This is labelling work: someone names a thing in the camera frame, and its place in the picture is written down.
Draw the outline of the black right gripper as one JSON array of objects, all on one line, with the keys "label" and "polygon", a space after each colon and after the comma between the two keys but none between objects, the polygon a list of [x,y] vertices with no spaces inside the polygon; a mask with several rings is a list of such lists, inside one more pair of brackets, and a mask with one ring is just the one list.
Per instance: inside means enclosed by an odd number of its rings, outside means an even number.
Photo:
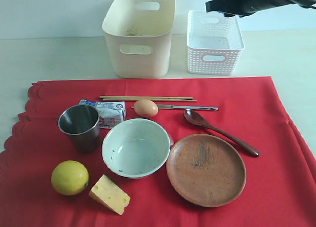
[{"label": "black right gripper", "polygon": [[296,4],[315,9],[316,0],[211,0],[205,3],[206,12],[220,12],[225,17],[246,17],[256,12]]}]

